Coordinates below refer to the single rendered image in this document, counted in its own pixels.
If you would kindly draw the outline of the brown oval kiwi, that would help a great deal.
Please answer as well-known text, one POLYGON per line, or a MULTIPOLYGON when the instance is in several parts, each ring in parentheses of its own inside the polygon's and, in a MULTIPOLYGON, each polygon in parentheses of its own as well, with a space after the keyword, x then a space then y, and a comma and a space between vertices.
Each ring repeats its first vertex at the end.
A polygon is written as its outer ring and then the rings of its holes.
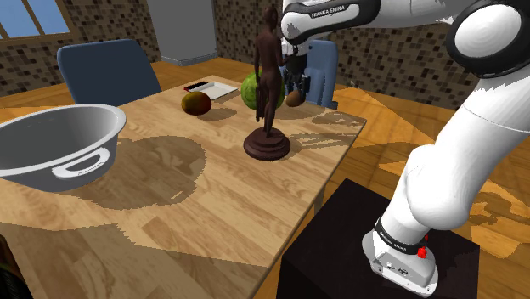
POLYGON ((297 107, 304 102, 305 98, 302 97, 299 90, 294 90, 285 97, 285 104, 289 107, 297 107))

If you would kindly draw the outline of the wood framed window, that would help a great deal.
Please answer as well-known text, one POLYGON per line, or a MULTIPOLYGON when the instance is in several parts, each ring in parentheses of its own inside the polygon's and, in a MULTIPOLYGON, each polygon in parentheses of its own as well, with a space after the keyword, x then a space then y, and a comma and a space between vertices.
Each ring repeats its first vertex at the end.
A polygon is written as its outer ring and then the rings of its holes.
POLYGON ((65 0, 0 0, 0 43, 57 41, 78 35, 65 0))

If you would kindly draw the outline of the red green mango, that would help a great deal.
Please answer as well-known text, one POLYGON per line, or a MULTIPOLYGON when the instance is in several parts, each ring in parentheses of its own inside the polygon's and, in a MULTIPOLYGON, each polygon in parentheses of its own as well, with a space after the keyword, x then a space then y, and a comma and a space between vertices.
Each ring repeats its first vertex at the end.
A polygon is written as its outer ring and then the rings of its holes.
POLYGON ((182 109, 192 116, 204 115, 211 109, 210 97, 202 92, 190 92, 181 101, 182 109))

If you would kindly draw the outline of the wooden table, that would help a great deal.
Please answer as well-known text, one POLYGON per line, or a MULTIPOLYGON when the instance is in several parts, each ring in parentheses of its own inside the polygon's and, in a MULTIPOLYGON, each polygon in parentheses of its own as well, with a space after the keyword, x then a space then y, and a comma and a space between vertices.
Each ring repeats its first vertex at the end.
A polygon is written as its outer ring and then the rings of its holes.
POLYGON ((258 161, 238 93, 203 116, 175 87, 123 106, 116 161, 80 189, 0 181, 0 234, 34 299, 247 299, 323 198, 364 119, 315 104, 277 110, 290 153, 258 161))

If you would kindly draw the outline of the black robot stand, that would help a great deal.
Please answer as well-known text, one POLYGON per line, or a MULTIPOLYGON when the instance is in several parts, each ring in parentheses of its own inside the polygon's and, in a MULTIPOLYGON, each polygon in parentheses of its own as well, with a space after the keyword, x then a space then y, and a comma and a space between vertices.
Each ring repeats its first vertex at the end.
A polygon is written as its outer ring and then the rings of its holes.
POLYGON ((276 299, 477 299, 479 245, 432 230, 439 280, 422 298, 375 274, 362 238, 385 211, 388 199, 344 180, 282 256, 276 299))

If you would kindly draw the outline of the green round melon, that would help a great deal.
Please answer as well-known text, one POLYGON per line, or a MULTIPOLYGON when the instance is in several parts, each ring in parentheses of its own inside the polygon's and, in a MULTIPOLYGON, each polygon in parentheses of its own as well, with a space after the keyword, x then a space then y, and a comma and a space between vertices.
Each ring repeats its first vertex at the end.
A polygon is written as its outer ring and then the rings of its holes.
MULTIPOLYGON (((279 99, 277 103, 277 107, 279 108, 285 99, 285 82, 282 82, 283 85, 280 89, 279 99)), ((245 105, 255 110, 257 108, 257 96, 256 96, 256 74, 252 72, 250 75, 248 75, 245 80, 242 82, 241 85, 241 98, 244 101, 245 105)))

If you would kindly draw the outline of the dark brown human figure statue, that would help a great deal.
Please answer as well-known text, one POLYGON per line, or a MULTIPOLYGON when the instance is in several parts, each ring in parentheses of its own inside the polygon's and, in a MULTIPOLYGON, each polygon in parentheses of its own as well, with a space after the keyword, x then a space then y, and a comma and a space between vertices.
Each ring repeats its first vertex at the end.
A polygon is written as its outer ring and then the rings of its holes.
POLYGON ((276 161, 290 151, 289 139, 273 128, 275 112, 284 86, 279 67, 290 57, 282 58, 280 39, 274 32, 279 15, 271 4, 263 12, 265 27, 255 39, 254 69, 256 75, 256 120, 264 120, 263 128, 254 130, 244 141, 246 154, 260 161, 276 161))

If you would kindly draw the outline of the white flat tray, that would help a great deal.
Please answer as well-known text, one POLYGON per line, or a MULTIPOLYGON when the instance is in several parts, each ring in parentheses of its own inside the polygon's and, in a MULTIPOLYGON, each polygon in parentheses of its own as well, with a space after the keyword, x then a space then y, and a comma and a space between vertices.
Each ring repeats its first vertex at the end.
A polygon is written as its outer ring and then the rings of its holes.
POLYGON ((208 82, 207 84, 195 89, 196 92, 202 92, 206 94, 211 100, 218 99, 236 90, 236 87, 229 86, 221 82, 208 82))

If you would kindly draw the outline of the light blue chair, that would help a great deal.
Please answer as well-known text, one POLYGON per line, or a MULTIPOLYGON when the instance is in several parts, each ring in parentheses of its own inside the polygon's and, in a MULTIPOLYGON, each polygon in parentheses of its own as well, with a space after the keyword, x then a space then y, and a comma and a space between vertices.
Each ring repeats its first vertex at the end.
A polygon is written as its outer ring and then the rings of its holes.
MULTIPOLYGON (((307 44, 307 50, 303 55, 307 56, 305 75, 311 78, 310 90, 305 96, 301 84, 295 84, 294 90, 299 90, 306 102, 336 110, 338 103, 333 100, 333 93, 338 65, 337 46, 332 41, 316 39, 307 44)), ((285 81, 288 63, 279 68, 285 81)))

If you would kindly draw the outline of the dark blue chair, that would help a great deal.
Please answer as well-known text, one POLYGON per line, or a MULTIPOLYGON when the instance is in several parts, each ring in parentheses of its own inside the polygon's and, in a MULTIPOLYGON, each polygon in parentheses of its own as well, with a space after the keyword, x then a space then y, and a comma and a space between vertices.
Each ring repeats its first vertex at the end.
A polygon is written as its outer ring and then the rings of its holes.
POLYGON ((57 62, 76 104, 119 106, 161 91, 147 56, 132 39, 64 46, 57 62))

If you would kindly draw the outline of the grey refrigerator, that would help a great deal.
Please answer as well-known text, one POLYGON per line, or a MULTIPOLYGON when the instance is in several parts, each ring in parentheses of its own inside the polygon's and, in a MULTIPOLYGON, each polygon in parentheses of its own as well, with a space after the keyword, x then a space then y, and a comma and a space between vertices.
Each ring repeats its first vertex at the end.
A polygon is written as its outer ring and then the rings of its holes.
POLYGON ((213 0, 146 0, 163 61, 194 65, 217 57, 213 0))

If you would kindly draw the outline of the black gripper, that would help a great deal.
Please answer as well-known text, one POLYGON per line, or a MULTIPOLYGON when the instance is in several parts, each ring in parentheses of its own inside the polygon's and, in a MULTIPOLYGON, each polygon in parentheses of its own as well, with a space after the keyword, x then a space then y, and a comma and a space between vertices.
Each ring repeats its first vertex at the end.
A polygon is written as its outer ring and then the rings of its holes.
POLYGON ((288 70, 285 71, 285 85, 286 93, 290 94, 294 91, 295 84, 302 85, 302 95, 305 96, 310 90, 311 78, 305 75, 307 68, 307 56, 292 55, 288 61, 288 70))

